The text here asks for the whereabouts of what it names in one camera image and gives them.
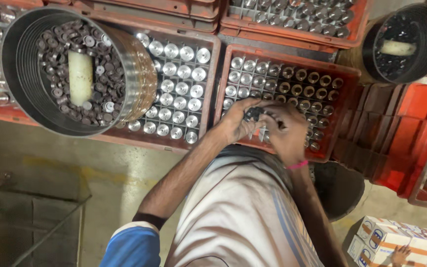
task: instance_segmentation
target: white cardboard box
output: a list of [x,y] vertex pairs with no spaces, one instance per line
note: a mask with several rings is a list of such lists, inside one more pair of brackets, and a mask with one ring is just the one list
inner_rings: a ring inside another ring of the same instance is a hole
[[362,253],[364,247],[365,242],[358,235],[354,235],[347,253],[349,253],[350,257],[353,258],[353,261],[356,262],[360,257],[360,253]]
[[377,252],[381,246],[394,250],[396,246],[408,245],[410,241],[411,237],[398,228],[376,224],[365,244]]
[[394,225],[387,219],[377,219],[372,216],[365,216],[360,224],[359,230],[357,231],[357,235],[364,241],[367,240],[376,224],[394,227]]

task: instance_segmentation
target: blue sleeve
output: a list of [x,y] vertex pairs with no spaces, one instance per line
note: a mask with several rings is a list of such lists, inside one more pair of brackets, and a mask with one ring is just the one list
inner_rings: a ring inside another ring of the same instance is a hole
[[131,227],[108,242],[100,267],[159,267],[159,234],[148,227]]

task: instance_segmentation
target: pink wristband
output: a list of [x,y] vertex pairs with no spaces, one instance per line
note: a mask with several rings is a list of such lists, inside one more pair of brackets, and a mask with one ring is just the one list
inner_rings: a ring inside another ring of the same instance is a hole
[[302,166],[304,166],[304,165],[307,165],[309,162],[307,161],[307,160],[305,160],[305,161],[301,161],[300,163],[298,163],[298,164],[294,164],[294,165],[291,165],[291,166],[289,166],[289,167],[286,167],[286,169],[288,169],[288,170],[295,170],[295,169],[299,169],[300,167],[302,167]]

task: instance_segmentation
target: black round container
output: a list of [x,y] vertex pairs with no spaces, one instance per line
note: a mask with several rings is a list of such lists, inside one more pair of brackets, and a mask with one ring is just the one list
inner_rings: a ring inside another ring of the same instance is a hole
[[[377,68],[376,49],[377,43],[385,31],[387,22],[393,16],[405,16],[415,22],[419,28],[417,50],[413,60],[406,71],[395,79],[384,76]],[[376,80],[383,83],[410,83],[427,75],[427,4],[412,4],[391,13],[377,21],[365,36],[362,48],[363,64],[367,72]]]
[[[125,100],[120,115],[107,126],[85,125],[61,113],[50,97],[50,81],[43,78],[39,70],[35,43],[41,33],[78,19],[109,36],[124,68]],[[32,9],[15,19],[3,37],[1,64],[9,89],[27,116],[50,131],[67,136],[90,137],[103,133],[119,121],[135,119],[147,111],[156,94],[154,64],[136,38],[63,8]]]

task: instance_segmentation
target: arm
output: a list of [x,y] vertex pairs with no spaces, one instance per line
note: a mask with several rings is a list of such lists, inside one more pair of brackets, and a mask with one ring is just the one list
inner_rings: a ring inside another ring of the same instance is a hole
[[[271,117],[263,115],[270,131],[270,142],[285,166],[305,160],[304,140],[308,123],[291,104],[266,106]],[[316,189],[309,177],[309,167],[288,170],[292,180],[292,197],[296,203],[317,255],[328,266],[347,266],[345,255],[336,242]]]
[[247,123],[243,120],[244,110],[259,102],[260,100],[252,98],[235,102],[222,121],[207,132],[197,146],[149,191],[133,222],[150,222],[160,229],[224,147],[265,125],[264,121]]

